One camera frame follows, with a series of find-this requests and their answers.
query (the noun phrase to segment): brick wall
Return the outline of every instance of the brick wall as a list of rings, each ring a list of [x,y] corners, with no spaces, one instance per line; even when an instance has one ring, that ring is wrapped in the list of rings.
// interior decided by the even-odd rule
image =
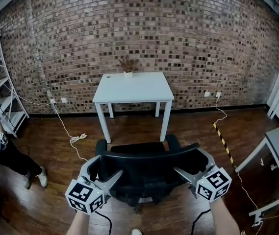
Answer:
[[[2,47],[20,96],[95,112],[101,75],[164,72],[174,109],[265,103],[279,71],[279,17],[261,0],[14,0],[0,12]],[[30,114],[50,106],[24,102]],[[116,111],[153,104],[115,105]]]

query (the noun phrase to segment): person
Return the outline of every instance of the person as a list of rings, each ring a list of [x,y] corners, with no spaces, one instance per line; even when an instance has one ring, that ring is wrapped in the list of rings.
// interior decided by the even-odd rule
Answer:
[[[216,235],[240,235],[238,225],[229,213],[222,198],[210,203]],[[89,215],[78,211],[66,235],[87,235]],[[143,235],[139,229],[133,229],[131,235]]]
[[[5,134],[1,122],[0,132]],[[23,175],[26,188],[30,187],[31,175],[39,178],[42,187],[47,187],[48,185],[46,170],[36,164],[29,156],[20,153],[8,137],[6,145],[0,144],[0,165],[9,167],[13,171]]]

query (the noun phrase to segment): black pants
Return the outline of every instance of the black pants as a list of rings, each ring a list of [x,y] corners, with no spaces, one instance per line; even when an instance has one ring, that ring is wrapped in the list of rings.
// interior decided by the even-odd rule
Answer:
[[[42,169],[29,156],[22,154],[9,139],[5,150],[0,151],[0,165],[9,167],[11,170],[27,175],[30,171],[33,175],[39,175]]]

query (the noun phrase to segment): yellow and black striped tape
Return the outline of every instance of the yellow and black striped tape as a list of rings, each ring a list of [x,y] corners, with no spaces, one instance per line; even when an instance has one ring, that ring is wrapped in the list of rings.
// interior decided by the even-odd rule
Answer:
[[[216,129],[216,131],[217,131],[217,133],[218,133],[218,135],[219,135],[219,137],[220,137],[220,139],[221,139],[221,142],[222,142],[222,144],[224,145],[224,148],[225,148],[226,151],[227,151],[227,154],[228,154],[229,160],[231,161],[232,166],[235,166],[235,165],[234,165],[234,162],[233,162],[232,155],[231,155],[231,153],[230,153],[230,151],[229,151],[229,149],[228,149],[227,143],[226,143],[226,141],[224,140],[224,138],[222,137],[221,132],[219,131],[219,129],[218,129],[216,123],[213,123],[213,127]]]

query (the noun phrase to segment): gray sneaker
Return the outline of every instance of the gray sneaker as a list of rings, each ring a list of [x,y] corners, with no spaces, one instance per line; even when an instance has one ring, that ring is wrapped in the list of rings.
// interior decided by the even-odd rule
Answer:
[[[131,231],[131,235],[143,235],[139,229],[133,229]]]
[[[30,187],[30,171],[27,172],[26,175],[23,175],[23,179],[25,181],[25,188],[29,188]]]
[[[48,185],[48,177],[46,174],[46,169],[44,169],[42,166],[40,168],[42,169],[42,172],[36,177],[39,178],[41,186],[45,188]]]

